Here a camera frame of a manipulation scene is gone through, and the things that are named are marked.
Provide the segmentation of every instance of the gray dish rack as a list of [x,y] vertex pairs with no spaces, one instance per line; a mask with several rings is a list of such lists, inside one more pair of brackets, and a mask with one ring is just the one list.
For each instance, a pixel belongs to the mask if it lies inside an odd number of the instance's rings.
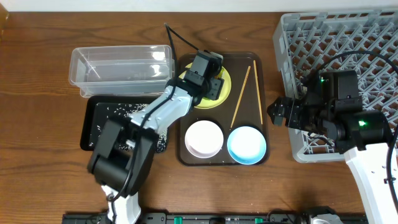
[[[300,77],[334,55],[370,50],[398,65],[398,9],[284,14],[273,41],[285,94],[301,98],[305,92]],[[364,110],[383,111],[394,131],[398,123],[398,77],[390,65],[379,58],[358,54],[336,59],[326,69],[356,70]],[[309,136],[289,128],[294,159],[302,163],[344,160],[334,150],[331,139],[326,144],[318,137],[322,136]]]

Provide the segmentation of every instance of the clear plastic container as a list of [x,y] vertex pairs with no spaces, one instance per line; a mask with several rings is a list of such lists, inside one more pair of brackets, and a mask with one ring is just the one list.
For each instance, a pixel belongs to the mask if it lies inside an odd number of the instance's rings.
[[72,52],[69,81],[82,97],[155,95],[174,75],[168,45],[80,47]]

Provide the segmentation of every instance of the black tray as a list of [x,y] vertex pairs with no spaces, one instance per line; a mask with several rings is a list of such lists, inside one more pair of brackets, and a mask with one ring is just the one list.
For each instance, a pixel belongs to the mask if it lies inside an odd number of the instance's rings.
[[[92,151],[108,118],[125,118],[152,103],[158,96],[92,96],[87,101],[85,122],[81,131],[80,147]],[[156,152],[165,151],[169,139],[169,130],[159,136]],[[128,150],[125,144],[120,150]]]
[[[266,102],[265,102],[265,91],[264,81],[262,76],[261,60],[254,54],[249,52],[243,53],[225,53],[222,54],[224,57],[223,66],[229,72],[232,80],[231,93],[228,98],[219,106],[212,109],[193,109],[191,113],[184,116],[178,126],[177,130],[177,157],[179,161],[186,166],[225,166],[225,165],[241,165],[235,162],[235,160],[229,155],[226,142],[229,134],[240,126],[252,126],[263,133],[267,151],[266,155],[257,164],[262,164],[269,157],[269,142],[266,133],[267,127],[267,116],[266,116]],[[196,54],[186,54],[179,60],[180,71],[182,71],[186,65],[193,62]],[[258,101],[257,101],[257,90],[256,90],[256,79],[254,76],[253,60],[256,61],[257,75],[259,82],[259,91],[262,107],[262,118],[263,125],[261,125]],[[232,117],[234,115],[236,103],[238,102],[239,94],[242,89],[243,80],[248,70],[248,66],[251,66],[246,87],[241,99],[238,112],[235,117],[233,128],[230,129]],[[187,129],[195,122],[199,120],[210,120],[218,124],[224,134],[224,144],[217,155],[208,158],[200,159],[188,151],[185,147],[185,133]]]

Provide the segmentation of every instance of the wooden table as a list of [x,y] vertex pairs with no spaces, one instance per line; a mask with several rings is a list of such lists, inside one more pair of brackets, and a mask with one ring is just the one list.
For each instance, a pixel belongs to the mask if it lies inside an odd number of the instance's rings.
[[[0,43],[0,223],[60,223],[66,212],[108,208],[86,171],[91,153],[79,147],[86,99],[68,82],[74,48],[169,44],[168,22],[201,49],[258,54],[269,105],[284,95],[272,43],[281,15],[11,13]],[[174,39],[178,56],[192,52]],[[172,138],[167,151],[155,155],[141,207],[250,214],[329,205],[341,213],[364,212],[344,162],[299,164],[287,128],[265,121],[271,156],[261,166],[185,167]]]

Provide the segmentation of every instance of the blue bowl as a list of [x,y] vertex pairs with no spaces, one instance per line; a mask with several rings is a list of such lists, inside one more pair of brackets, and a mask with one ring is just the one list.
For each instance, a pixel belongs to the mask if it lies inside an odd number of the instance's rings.
[[226,145],[231,157],[244,165],[259,162],[267,151],[266,139],[262,133],[249,126],[235,129],[229,135]]

